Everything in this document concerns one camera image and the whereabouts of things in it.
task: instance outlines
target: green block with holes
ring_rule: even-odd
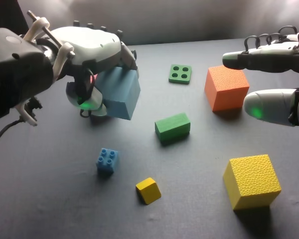
[[[155,122],[155,132],[161,142],[182,138],[189,134],[190,121],[180,113]]]
[[[170,67],[168,81],[179,84],[189,84],[191,75],[190,66],[172,65]]]

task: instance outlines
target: small blue lego brick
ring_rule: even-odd
[[[136,70],[114,67],[101,72],[96,78],[95,87],[103,95],[108,116],[131,120],[141,91]]]
[[[114,173],[115,164],[119,159],[118,157],[119,155],[117,151],[102,148],[100,155],[96,161],[98,170]]]

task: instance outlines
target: toy block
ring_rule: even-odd
[[[131,120],[141,91],[136,70],[114,67],[101,72],[97,76],[95,87],[103,95],[108,116]]]
[[[96,161],[96,166],[100,171],[114,173],[114,168],[118,159],[119,155],[117,151],[102,148]]]
[[[191,75],[190,66],[172,65],[170,67],[168,81],[179,84],[189,84]]]
[[[155,122],[155,132],[161,142],[181,138],[189,134],[190,121],[185,113],[180,113]]]
[[[213,112],[241,108],[248,89],[243,71],[224,66],[208,68],[205,93]]]
[[[147,178],[144,181],[138,183],[136,185],[136,189],[147,205],[161,197],[159,188],[152,178]]]
[[[233,210],[269,206],[281,192],[266,154],[230,159],[223,178]]]

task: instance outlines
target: yellow cube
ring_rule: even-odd
[[[136,185],[136,189],[147,205],[161,197],[158,186],[152,178],[147,178],[138,183]]]
[[[233,210],[269,206],[281,192],[267,154],[230,159],[223,178]]]

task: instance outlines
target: gray wall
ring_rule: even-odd
[[[245,38],[299,29],[299,0],[19,0],[51,28],[73,20],[124,32],[129,45]]]

